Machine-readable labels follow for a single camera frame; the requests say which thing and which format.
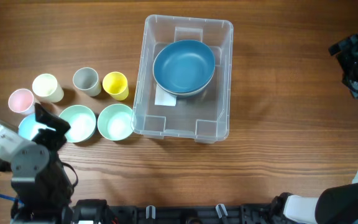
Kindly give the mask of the beige plate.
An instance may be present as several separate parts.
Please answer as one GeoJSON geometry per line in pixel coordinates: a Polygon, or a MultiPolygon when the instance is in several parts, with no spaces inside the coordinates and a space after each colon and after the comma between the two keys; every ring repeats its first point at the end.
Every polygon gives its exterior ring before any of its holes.
{"type": "Polygon", "coordinates": [[[154,71],[157,85],[166,92],[176,96],[191,96],[203,91],[214,78],[214,70],[195,72],[181,70],[154,71]]]}

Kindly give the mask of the blue plate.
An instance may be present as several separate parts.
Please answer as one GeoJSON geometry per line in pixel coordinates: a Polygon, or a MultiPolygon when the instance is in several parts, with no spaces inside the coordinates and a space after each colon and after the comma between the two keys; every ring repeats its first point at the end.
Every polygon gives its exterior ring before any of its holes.
{"type": "Polygon", "coordinates": [[[180,40],[167,45],[156,56],[153,74],[156,72],[181,70],[183,72],[209,72],[215,70],[213,51],[197,40],[180,40]]]}
{"type": "Polygon", "coordinates": [[[186,93],[186,94],[179,94],[179,95],[176,95],[176,97],[179,98],[179,99],[194,98],[194,97],[203,96],[204,93],[205,93],[205,91],[204,91],[204,90],[201,90],[201,91],[197,91],[197,92],[191,92],[191,93],[186,93]]]}

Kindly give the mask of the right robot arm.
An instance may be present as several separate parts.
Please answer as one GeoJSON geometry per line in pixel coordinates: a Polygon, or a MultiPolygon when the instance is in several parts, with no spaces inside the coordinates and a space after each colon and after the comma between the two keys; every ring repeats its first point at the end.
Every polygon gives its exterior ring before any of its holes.
{"type": "MultiPolygon", "coordinates": [[[[358,34],[332,45],[329,53],[342,68],[342,83],[358,99],[358,34]]],[[[275,198],[267,217],[278,215],[295,223],[358,223],[358,171],[351,184],[326,189],[319,197],[288,194],[275,198]]]]}

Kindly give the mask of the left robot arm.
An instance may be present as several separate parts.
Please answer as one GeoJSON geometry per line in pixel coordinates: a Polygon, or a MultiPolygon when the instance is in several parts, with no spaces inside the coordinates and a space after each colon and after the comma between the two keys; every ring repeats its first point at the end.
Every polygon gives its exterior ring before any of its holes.
{"type": "Polygon", "coordinates": [[[12,223],[117,223],[105,200],[80,200],[70,208],[76,182],[58,156],[70,125],[35,104],[36,121],[46,125],[28,146],[21,146],[10,161],[0,159],[0,171],[11,171],[17,197],[11,208],[12,223]]]}

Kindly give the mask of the white label in container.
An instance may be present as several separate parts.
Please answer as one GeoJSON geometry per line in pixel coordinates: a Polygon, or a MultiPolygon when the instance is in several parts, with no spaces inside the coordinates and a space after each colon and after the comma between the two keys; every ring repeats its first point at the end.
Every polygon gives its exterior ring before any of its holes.
{"type": "Polygon", "coordinates": [[[159,85],[156,85],[155,105],[157,106],[176,106],[177,97],[165,91],[159,85]]]}

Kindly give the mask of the clear plastic storage container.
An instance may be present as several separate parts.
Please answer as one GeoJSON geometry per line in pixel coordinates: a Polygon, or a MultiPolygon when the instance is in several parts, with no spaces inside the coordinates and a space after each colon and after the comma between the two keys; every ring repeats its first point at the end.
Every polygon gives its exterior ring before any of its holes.
{"type": "Polygon", "coordinates": [[[229,135],[234,26],[152,14],[145,20],[132,129],[214,143],[229,135]]]}

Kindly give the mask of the light blue bowl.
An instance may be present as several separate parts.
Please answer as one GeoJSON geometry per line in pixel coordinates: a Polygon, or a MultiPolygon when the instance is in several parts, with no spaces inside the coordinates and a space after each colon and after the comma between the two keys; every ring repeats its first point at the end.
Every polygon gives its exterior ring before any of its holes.
{"type": "Polygon", "coordinates": [[[46,129],[47,126],[39,123],[35,119],[35,113],[26,116],[19,124],[18,134],[28,140],[32,140],[38,133],[39,129],[46,129]]]}

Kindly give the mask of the pink cup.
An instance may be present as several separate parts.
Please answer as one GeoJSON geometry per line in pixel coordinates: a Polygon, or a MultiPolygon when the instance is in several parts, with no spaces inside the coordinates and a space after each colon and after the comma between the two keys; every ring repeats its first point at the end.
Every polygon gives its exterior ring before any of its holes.
{"type": "Polygon", "coordinates": [[[40,101],[26,88],[14,91],[8,99],[9,109],[25,116],[35,113],[36,103],[40,103],[40,101]]]}

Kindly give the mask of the pale green cup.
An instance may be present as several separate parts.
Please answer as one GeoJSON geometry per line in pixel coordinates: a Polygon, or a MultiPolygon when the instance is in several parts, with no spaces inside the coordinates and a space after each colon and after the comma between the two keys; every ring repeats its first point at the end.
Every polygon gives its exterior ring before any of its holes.
{"type": "Polygon", "coordinates": [[[64,91],[57,79],[49,73],[37,76],[32,83],[32,90],[40,101],[57,103],[64,97],[64,91]]]}

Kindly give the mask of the mint green bowl left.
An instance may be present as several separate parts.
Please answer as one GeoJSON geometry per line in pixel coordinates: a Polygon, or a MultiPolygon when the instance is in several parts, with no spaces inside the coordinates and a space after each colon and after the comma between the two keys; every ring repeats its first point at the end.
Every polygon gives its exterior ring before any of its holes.
{"type": "Polygon", "coordinates": [[[60,113],[59,117],[70,125],[70,129],[65,134],[68,142],[77,143],[85,141],[96,130],[96,115],[87,106],[69,106],[60,113]]]}

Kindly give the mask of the mint green bowl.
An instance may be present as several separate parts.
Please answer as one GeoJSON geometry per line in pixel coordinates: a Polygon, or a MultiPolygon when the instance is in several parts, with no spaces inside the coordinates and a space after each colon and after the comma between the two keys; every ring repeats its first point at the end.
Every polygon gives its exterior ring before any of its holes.
{"type": "Polygon", "coordinates": [[[60,113],[59,117],[70,125],[70,129],[65,134],[68,142],[77,143],[85,141],[96,130],[96,115],[87,106],[69,106],[60,113]]]}
{"type": "Polygon", "coordinates": [[[111,141],[121,141],[128,138],[132,132],[132,109],[124,104],[107,106],[98,117],[98,131],[111,141]]]}

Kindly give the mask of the grey cup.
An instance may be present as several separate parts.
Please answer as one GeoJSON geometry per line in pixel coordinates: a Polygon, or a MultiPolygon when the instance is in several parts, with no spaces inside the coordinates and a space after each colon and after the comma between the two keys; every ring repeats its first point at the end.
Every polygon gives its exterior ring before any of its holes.
{"type": "Polygon", "coordinates": [[[90,67],[77,70],[73,76],[74,86],[90,97],[101,93],[101,83],[97,71],[90,67]]]}

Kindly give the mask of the mint green bowl right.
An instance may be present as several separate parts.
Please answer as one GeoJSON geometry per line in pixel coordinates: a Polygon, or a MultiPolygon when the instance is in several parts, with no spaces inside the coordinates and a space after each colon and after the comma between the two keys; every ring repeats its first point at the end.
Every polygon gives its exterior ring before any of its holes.
{"type": "Polygon", "coordinates": [[[132,109],[124,104],[107,106],[98,117],[98,131],[111,141],[121,141],[128,138],[132,132],[132,109]]]}

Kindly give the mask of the yellow cup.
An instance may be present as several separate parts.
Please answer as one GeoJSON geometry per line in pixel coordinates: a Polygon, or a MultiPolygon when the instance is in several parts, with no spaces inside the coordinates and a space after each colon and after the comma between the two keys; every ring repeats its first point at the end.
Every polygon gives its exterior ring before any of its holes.
{"type": "Polygon", "coordinates": [[[129,95],[129,87],[126,76],[121,72],[110,72],[102,82],[103,89],[115,100],[125,100],[129,95]]]}

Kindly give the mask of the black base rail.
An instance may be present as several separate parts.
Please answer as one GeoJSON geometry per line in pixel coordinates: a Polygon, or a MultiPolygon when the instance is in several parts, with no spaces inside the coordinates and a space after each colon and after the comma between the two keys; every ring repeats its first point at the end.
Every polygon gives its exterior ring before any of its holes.
{"type": "Polygon", "coordinates": [[[243,204],[225,206],[219,204],[208,207],[155,207],[111,206],[118,223],[132,224],[252,224],[252,223],[292,223],[282,212],[269,204],[243,204]]]}

